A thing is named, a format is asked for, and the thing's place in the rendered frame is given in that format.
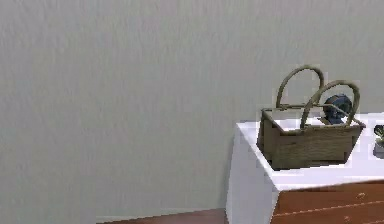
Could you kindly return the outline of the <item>white chest with brown drawers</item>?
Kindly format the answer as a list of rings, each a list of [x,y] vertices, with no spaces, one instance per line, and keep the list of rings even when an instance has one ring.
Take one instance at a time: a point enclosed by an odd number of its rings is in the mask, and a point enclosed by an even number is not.
[[[361,114],[359,118],[368,127],[346,163],[281,171],[273,170],[256,146],[260,124],[238,123],[226,202],[229,224],[269,224],[272,208],[284,190],[384,180],[384,159],[373,155],[373,127],[384,125],[384,112]]]

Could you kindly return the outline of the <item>small potted green plant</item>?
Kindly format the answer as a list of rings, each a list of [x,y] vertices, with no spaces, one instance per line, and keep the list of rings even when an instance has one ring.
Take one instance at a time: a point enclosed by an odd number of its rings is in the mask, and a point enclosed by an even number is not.
[[[380,159],[384,159],[384,125],[376,125],[374,134],[376,139],[373,154]]]

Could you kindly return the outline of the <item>dark blue round object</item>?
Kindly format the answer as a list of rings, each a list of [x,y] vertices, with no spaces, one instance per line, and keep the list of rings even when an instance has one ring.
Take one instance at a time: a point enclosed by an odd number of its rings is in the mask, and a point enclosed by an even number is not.
[[[324,115],[320,121],[326,125],[343,124],[343,118],[351,112],[351,109],[352,102],[345,94],[333,95],[324,102]]]

